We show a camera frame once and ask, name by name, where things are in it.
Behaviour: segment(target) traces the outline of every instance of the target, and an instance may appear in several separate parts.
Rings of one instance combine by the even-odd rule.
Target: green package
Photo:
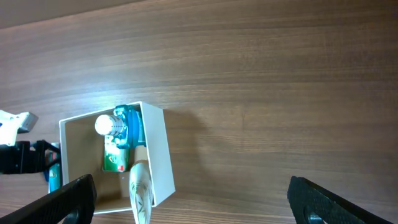
[[[128,169],[130,150],[119,149],[114,136],[105,136],[104,171],[124,172]]]

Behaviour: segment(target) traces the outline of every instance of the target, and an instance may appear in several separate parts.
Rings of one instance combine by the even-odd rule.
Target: wooden table
[[[177,192],[152,223],[294,223],[292,175],[398,222],[397,71],[394,0],[142,1],[0,30],[0,109],[39,116],[19,139],[165,109]],[[0,215],[46,193],[0,175]]]

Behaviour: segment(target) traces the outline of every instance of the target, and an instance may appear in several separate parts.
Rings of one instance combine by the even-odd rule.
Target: cardboard box
[[[147,143],[152,191],[156,207],[175,192],[169,145],[163,110],[138,101],[131,103],[141,110]],[[112,114],[114,108],[95,111],[60,121],[60,144],[63,185],[84,174],[91,174],[97,190],[94,214],[131,210],[129,172],[104,172],[104,136],[95,131],[101,114]],[[129,169],[134,153],[130,153]]]

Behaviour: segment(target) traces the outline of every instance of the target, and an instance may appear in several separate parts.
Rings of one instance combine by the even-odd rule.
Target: blue bottle
[[[99,116],[95,129],[98,134],[114,136],[119,149],[146,146],[141,112],[135,110],[133,105],[119,105],[115,107],[113,115]]]

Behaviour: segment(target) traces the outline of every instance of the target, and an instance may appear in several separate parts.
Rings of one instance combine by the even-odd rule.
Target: white box
[[[152,191],[156,207],[175,192],[169,145],[163,110],[138,101],[131,103],[141,110],[147,144]],[[104,172],[104,136],[95,131],[101,114],[112,114],[114,108],[95,111],[60,120],[60,144],[63,185],[84,174],[91,174],[97,189],[94,214],[131,210],[129,172]],[[133,151],[130,153],[130,167]]]

